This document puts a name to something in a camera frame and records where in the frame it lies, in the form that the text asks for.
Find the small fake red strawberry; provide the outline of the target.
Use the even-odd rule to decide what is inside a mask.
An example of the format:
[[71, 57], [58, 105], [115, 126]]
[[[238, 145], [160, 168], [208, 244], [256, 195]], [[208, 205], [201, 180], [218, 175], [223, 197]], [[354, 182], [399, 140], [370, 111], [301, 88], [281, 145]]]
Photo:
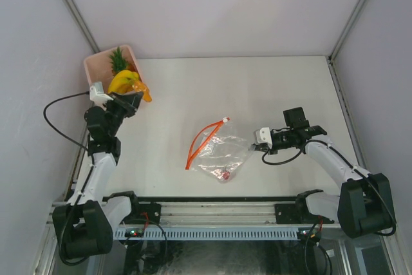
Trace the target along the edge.
[[231, 177], [231, 172], [229, 170], [222, 171], [221, 177], [223, 180], [229, 180]]

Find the yellow fake banana bunch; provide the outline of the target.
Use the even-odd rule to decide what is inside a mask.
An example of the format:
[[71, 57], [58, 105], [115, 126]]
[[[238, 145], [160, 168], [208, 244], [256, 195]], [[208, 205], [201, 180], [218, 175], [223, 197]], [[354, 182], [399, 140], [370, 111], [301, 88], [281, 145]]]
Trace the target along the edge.
[[125, 94], [133, 91], [133, 84], [140, 79], [135, 71], [122, 70], [111, 81], [108, 93]]

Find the clear zip top bag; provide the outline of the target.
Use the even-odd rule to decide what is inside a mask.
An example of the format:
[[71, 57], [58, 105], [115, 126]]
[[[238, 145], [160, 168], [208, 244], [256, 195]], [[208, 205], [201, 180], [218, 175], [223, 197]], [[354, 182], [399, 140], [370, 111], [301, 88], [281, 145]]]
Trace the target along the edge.
[[[252, 155], [253, 151], [248, 149], [251, 145], [238, 135], [233, 121], [225, 117], [204, 127], [194, 137], [185, 169], [206, 173], [221, 183], [228, 182]], [[221, 177], [225, 169], [231, 172], [229, 180]]]

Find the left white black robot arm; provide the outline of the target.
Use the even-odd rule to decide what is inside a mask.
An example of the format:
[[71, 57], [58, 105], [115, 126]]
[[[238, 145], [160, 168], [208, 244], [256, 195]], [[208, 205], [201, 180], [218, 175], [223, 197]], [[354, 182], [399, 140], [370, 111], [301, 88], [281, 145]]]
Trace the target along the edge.
[[67, 266], [109, 253], [119, 223], [135, 223], [140, 218], [141, 208], [130, 196], [112, 197], [105, 205], [102, 201], [109, 177], [120, 159], [117, 131], [124, 119], [135, 115], [143, 96], [143, 92], [110, 93], [103, 105], [92, 106], [84, 114], [89, 132], [86, 153], [91, 160], [90, 169], [66, 204], [52, 213], [59, 258]]

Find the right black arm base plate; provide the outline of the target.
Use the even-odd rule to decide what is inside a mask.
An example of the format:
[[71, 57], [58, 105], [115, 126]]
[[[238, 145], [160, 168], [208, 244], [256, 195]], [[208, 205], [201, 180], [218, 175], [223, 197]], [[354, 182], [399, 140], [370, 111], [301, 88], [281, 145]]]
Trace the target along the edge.
[[313, 224], [323, 220], [325, 224], [333, 224], [335, 221], [319, 215], [309, 213], [306, 206], [295, 203], [275, 204], [274, 211], [278, 224]]

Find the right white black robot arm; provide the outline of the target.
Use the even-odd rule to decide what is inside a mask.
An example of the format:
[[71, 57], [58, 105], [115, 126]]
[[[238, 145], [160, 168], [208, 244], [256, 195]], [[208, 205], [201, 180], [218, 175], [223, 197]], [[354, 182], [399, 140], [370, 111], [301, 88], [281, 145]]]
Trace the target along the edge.
[[391, 187], [382, 173], [373, 174], [350, 162], [321, 126], [312, 126], [301, 107], [283, 112], [285, 128], [260, 128], [254, 132], [254, 149], [263, 156], [296, 148], [323, 168], [340, 190], [305, 191], [295, 199], [295, 213], [304, 222], [315, 218], [338, 223], [350, 238], [367, 234], [392, 236], [397, 230]]

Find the fake orange carrot pieces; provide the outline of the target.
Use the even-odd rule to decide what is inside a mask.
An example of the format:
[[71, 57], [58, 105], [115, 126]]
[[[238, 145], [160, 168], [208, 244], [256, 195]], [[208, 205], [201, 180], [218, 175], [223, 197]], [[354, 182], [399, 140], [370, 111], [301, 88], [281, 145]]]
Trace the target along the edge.
[[152, 97], [150, 95], [150, 91], [149, 88], [147, 87], [146, 84], [144, 84], [142, 81], [140, 80], [136, 80], [133, 84], [133, 89], [137, 92], [137, 93], [141, 93], [142, 94], [142, 99], [145, 102], [152, 102]]

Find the fake pineapple green crown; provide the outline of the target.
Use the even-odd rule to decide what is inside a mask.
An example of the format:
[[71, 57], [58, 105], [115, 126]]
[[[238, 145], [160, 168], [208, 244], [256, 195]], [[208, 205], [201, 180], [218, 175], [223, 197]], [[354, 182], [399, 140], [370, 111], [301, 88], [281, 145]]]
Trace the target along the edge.
[[124, 70], [134, 70], [133, 65], [123, 56], [122, 49], [119, 46], [109, 54], [109, 59], [113, 75]]

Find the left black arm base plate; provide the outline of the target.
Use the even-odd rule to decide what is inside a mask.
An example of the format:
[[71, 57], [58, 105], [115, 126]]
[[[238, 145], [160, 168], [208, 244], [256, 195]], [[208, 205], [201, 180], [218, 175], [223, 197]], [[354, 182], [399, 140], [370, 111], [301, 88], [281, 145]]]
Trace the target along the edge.
[[131, 213], [126, 217], [126, 223], [160, 223], [162, 206], [158, 203], [139, 203], [132, 206]]

